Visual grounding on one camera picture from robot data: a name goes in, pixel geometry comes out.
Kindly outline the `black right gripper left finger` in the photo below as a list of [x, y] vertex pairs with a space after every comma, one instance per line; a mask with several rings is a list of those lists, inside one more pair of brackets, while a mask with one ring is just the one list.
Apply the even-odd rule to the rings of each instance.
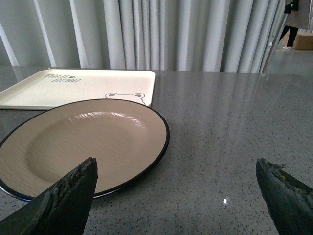
[[88, 158], [0, 222], [2, 235], [81, 235], [91, 209], [97, 161]]

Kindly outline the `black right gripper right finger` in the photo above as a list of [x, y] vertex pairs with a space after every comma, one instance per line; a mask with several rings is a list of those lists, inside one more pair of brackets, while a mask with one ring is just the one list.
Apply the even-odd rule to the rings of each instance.
[[256, 177], [273, 223], [281, 235], [313, 233], [313, 189], [264, 158]]

